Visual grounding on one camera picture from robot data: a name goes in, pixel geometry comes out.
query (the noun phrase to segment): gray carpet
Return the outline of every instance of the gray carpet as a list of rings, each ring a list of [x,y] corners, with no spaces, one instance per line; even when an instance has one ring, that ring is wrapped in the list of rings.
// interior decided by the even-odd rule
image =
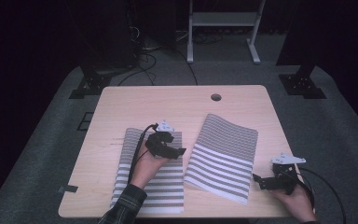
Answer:
[[[334,80],[320,68],[311,78],[327,99],[306,100],[289,96],[279,74],[294,73],[298,66],[275,66],[284,35],[260,35],[256,40],[262,63],[254,65],[244,46],[244,35],[225,35],[212,45],[196,45],[191,65],[199,85],[263,85],[282,124],[295,156],[304,157],[303,167],[322,175],[343,202],[348,223],[358,223],[358,117],[339,93]],[[186,55],[186,45],[178,46]],[[145,73],[128,78],[122,85],[194,85],[195,79],[183,57],[170,50],[151,53],[156,65]],[[142,67],[153,62],[142,57]],[[130,71],[114,77],[117,85]],[[86,132],[77,125],[86,112],[94,111],[99,96],[68,99],[82,73],[68,74],[44,117],[40,120],[5,185],[0,190],[0,223],[96,223],[97,219],[61,218],[58,208]],[[315,188],[316,212],[322,223],[342,223],[341,212],[332,191],[320,179],[303,172]],[[244,220],[218,220],[219,223],[245,223]],[[138,223],[158,223],[138,220]],[[176,220],[171,223],[200,223],[201,220]],[[292,218],[251,219],[251,223],[296,223]]]

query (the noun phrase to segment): hole in table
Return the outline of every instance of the hole in table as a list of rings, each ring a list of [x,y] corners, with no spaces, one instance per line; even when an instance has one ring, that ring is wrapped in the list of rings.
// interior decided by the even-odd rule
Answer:
[[[220,101],[222,99],[222,96],[220,94],[215,93],[211,95],[211,99],[213,101]]]

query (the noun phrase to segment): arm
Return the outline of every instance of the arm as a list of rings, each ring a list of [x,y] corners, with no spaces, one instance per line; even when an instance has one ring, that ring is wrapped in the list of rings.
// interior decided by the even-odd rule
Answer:
[[[313,213],[307,192],[299,185],[296,185],[290,195],[286,195],[282,190],[271,190],[270,192],[283,203],[289,213],[299,222],[319,223],[317,222],[318,218]]]
[[[153,157],[150,152],[147,152],[145,142],[141,145],[138,158],[130,184],[124,189],[115,206],[105,213],[99,223],[132,223],[147,197],[144,192],[146,184],[156,175],[159,168],[169,160]]]

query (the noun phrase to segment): white and black striped cloth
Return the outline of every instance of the white and black striped cloth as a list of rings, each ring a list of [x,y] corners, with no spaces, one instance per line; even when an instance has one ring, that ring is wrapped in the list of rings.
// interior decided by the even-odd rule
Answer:
[[[185,181],[247,204],[258,132],[209,114],[202,125]]]
[[[127,186],[133,153],[143,131],[129,128],[126,130],[123,149],[117,170],[116,184],[110,206],[113,207],[118,197]],[[172,133],[174,137],[170,147],[182,147],[182,133]],[[183,160],[170,160],[158,171],[146,185],[147,198],[140,213],[180,213],[184,210]]]

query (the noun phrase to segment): striped cloth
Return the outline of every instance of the striped cloth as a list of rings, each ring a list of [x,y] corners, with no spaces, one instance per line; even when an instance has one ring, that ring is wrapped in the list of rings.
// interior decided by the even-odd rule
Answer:
[[[247,204],[258,132],[209,114],[185,173],[185,181]]]
[[[129,128],[124,137],[119,166],[117,170],[116,184],[113,191],[110,207],[117,202],[118,197],[127,186],[133,153],[143,131]],[[169,147],[182,146],[182,133],[172,133],[174,137]],[[147,198],[140,213],[180,213],[184,210],[183,187],[183,160],[170,160],[160,168],[156,176],[145,187]]]

